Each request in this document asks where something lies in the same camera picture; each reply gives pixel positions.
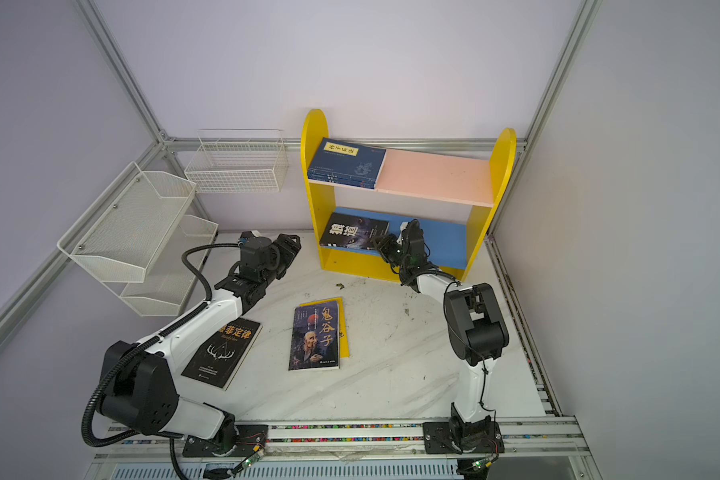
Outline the black wolf cover book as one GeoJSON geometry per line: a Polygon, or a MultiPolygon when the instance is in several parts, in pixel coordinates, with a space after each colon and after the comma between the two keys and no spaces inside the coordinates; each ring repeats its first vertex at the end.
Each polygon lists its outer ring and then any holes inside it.
{"type": "Polygon", "coordinates": [[[323,247],[373,250],[373,240],[388,233],[389,222],[364,216],[334,212],[320,238],[323,247]]]}

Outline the navy blue book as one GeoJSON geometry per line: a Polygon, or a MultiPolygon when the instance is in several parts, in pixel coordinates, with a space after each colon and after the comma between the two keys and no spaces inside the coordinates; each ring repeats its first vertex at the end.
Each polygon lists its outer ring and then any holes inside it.
{"type": "Polygon", "coordinates": [[[307,169],[307,178],[374,190],[387,150],[324,138],[307,169]]]}

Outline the dark blue yellow-edged book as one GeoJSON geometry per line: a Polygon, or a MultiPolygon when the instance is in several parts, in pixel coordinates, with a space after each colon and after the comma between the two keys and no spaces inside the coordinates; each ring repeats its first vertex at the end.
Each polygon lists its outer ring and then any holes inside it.
{"type": "Polygon", "coordinates": [[[289,371],[338,369],[340,364],[340,299],[295,308],[289,371]]]}

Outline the black antler cover book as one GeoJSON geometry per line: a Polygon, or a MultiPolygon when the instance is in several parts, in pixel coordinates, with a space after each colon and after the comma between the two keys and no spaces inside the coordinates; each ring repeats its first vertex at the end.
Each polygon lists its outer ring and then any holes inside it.
{"type": "Polygon", "coordinates": [[[215,332],[196,350],[182,377],[226,389],[251,350],[262,325],[238,318],[215,332]]]}

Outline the yellow children's book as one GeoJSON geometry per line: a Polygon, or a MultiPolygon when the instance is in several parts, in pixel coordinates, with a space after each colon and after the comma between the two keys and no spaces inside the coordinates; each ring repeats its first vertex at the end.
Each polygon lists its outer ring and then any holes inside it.
{"type": "MultiPolygon", "coordinates": [[[[350,348],[349,348],[349,341],[347,337],[347,327],[346,327],[346,318],[345,318],[345,312],[344,312],[344,306],[343,306],[343,299],[341,297],[334,297],[330,299],[326,299],[323,301],[324,303],[329,302],[335,302],[338,307],[338,313],[339,313],[339,357],[341,359],[346,359],[350,357],[350,348]]],[[[318,304],[322,304],[322,301],[316,301],[316,302],[309,302],[305,303],[305,306],[314,306],[318,304]]]]}

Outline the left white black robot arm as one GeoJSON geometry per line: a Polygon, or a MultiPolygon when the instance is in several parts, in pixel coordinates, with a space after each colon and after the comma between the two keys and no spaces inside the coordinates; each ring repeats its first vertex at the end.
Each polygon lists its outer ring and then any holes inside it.
{"type": "Polygon", "coordinates": [[[250,311],[272,282],[286,274],[301,240],[292,234],[271,240],[245,231],[233,246],[240,258],[216,285],[190,261],[197,250],[185,251],[182,264],[202,285],[203,300],[152,335],[135,343],[118,341],[106,351],[81,420],[87,445],[103,447],[146,435],[196,438],[223,451],[233,448],[239,436],[234,415],[178,382],[201,345],[250,311]]]}

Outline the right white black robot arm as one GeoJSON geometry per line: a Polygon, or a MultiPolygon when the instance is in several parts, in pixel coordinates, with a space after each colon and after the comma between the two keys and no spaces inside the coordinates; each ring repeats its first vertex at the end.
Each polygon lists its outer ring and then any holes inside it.
{"type": "Polygon", "coordinates": [[[424,426],[425,449],[502,453],[496,411],[488,407],[486,394],[510,335],[492,286],[465,286],[432,263],[424,231],[416,219],[406,222],[399,235],[373,238],[372,245],[399,277],[401,286],[440,303],[450,346],[463,362],[448,421],[424,426]]]}

